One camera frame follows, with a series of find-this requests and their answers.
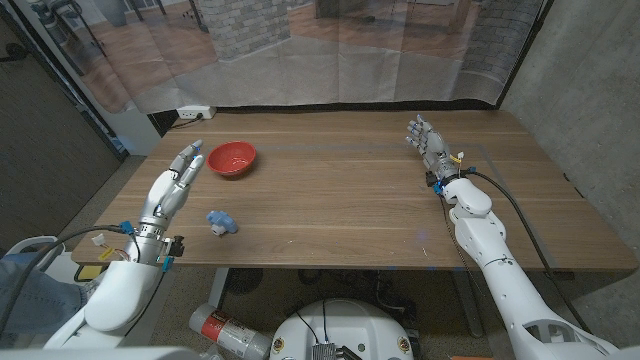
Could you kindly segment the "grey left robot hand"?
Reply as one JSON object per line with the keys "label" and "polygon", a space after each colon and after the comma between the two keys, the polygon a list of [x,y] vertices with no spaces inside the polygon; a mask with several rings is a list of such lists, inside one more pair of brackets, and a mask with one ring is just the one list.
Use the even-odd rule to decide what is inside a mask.
{"label": "grey left robot hand", "polygon": [[201,139],[182,150],[150,188],[141,208],[138,227],[124,250],[135,263],[153,265],[163,248],[163,235],[186,203],[205,157],[199,154]]}

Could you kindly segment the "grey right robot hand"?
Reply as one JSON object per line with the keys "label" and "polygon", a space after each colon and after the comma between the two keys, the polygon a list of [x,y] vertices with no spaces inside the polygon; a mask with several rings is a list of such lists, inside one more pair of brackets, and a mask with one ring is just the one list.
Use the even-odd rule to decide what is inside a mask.
{"label": "grey right robot hand", "polygon": [[406,141],[416,148],[427,169],[429,186],[445,186],[460,175],[459,166],[453,159],[449,146],[441,134],[421,115],[411,120],[407,126]]}

